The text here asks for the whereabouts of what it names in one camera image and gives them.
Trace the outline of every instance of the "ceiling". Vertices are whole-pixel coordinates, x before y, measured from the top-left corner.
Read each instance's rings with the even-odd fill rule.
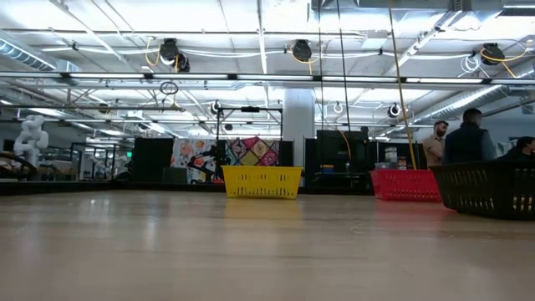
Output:
[[[314,11],[309,9],[310,0],[64,2],[72,16],[49,0],[3,0],[0,2],[0,28],[24,47],[34,50],[36,54],[69,61],[78,66],[82,72],[174,72],[172,68],[162,63],[151,66],[150,62],[156,60],[155,51],[163,38],[176,38],[180,50],[190,61],[192,74],[395,76],[395,72],[392,72],[395,71],[394,39],[390,34],[388,10],[384,8],[356,6],[352,8],[348,4],[349,6],[345,6],[342,10],[339,20],[336,9],[329,10],[326,6],[318,20],[313,17]],[[332,7],[336,1],[329,3]],[[472,62],[476,62],[476,59],[467,62],[467,56],[473,51],[479,52],[484,43],[497,43],[506,55],[506,59],[522,55],[507,63],[507,67],[513,71],[516,70],[515,67],[532,64],[535,53],[530,48],[532,45],[529,41],[534,38],[532,29],[535,28],[535,17],[505,17],[500,16],[500,12],[455,14],[446,9],[395,9],[393,14],[395,46],[400,58],[400,76],[510,77],[503,64],[495,66],[481,64],[479,68],[473,68]],[[444,22],[444,19],[448,19],[447,16],[451,16],[449,23]],[[260,23],[263,34],[259,34]],[[319,24],[321,24],[321,34],[318,30]],[[438,25],[443,27],[434,32],[434,28]],[[98,37],[88,33],[88,29],[95,32]],[[296,39],[307,39],[315,55],[312,59],[318,60],[311,65],[297,62],[288,53]],[[144,54],[147,49],[153,51],[147,54],[150,62],[147,62]],[[318,57],[320,49],[323,52],[321,58]],[[410,53],[408,59],[403,60],[407,56],[404,54],[408,49],[414,51]],[[36,70],[0,55],[0,71]],[[13,80],[16,80],[18,87],[14,92],[22,91],[26,96],[32,95],[33,98],[28,101],[43,100],[44,105],[65,104],[75,99],[75,105],[82,106],[108,103],[112,106],[152,108],[156,104],[162,105],[162,101],[164,105],[171,105],[174,101],[186,109],[186,113],[173,110],[164,112],[145,110],[141,118],[195,122],[214,120],[214,116],[210,114],[210,105],[216,100],[228,107],[253,105],[282,108],[285,101],[284,90],[290,87],[285,83],[271,83],[231,88],[232,83],[223,83],[228,87],[222,88],[222,85],[218,86],[218,83],[215,83],[214,87],[208,90],[181,89],[178,94],[165,97],[163,94],[158,94],[157,89],[152,94],[153,89],[142,85],[138,89],[132,87],[102,89],[103,83],[98,85],[97,79],[84,81],[87,87],[94,86],[89,91],[87,87],[81,89],[66,85],[58,89],[54,86],[57,83],[41,79],[8,80],[12,82],[0,84],[0,89],[13,89]],[[137,84],[135,81],[122,83]],[[202,81],[178,83],[186,86],[193,83],[192,87],[194,84],[201,85]],[[71,90],[70,98],[67,88]],[[410,116],[417,116],[429,108],[440,108],[441,104],[451,96],[475,89],[478,87],[452,85],[443,89],[434,85],[413,85],[403,89],[403,96]],[[394,84],[388,87],[370,84],[347,89],[343,85],[326,84],[323,87],[316,85],[313,90],[318,102],[316,121],[321,121],[323,111],[323,118],[328,123],[347,123],[346,110],[349,110],[349,121],[354,125],[401,122],[400,119],[391,119],[386,114],[388,106],[400,103],[400,92]],[[18,100],[11,98],[10,102],[16,104]],[[338,105],[344,107],[342,113],[334,111],[334,107]],[[126,118],[127,113],[111,111],[109,114],[101,114],[94,110],[64,112],[65,116],[83,116],[89,119],[122,119]],[[273,117],[265,113],[237,112],[228,117],[228,121],[232,120],[274,122]],[[214,125],[193,123],[167,124],[160,134],[208,137],[210,132],[215,132]],[[90,122],[82,124],[94,129],[104,128],[102,124]],[[432,124],[432,122],[429,120],[422,124]],[[113,129],[128,135],[139,134],[139,129],[133,124],[113,125]],[[240,126],[240,130],[234,130],[236,133],[238,131],[247,135],[277,135],[280,129],[274,122],[270,125],[253,123]],[[385,132],[378,127],[377,133]]]

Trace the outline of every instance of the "patterned tapestry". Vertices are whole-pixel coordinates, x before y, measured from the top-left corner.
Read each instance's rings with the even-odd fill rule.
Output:
[[[225,141],[225,162],[231,166],[275,166],[279,141],[258,137]],[[215,140],[175,139],[171,166],[187,169],[187,183],[222,182],[215,176]]]

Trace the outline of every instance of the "white robot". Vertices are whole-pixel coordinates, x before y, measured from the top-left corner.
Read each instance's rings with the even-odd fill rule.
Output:
[[[24,157],[34,166],[38,165],[40,150],[48,147],[48,133],[42,130],[43,123],[44,117],[41,115],[26,116],[13,146],[16,156]],[[14,162],[13,165],[19,166],[20,163]]]

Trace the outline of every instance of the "white column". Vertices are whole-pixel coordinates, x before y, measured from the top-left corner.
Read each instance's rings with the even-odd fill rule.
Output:
[[[283,140],[293,141],[293,165],[304,166],[304,139],[314,138],[315,98],[311,89],[284,92]]]

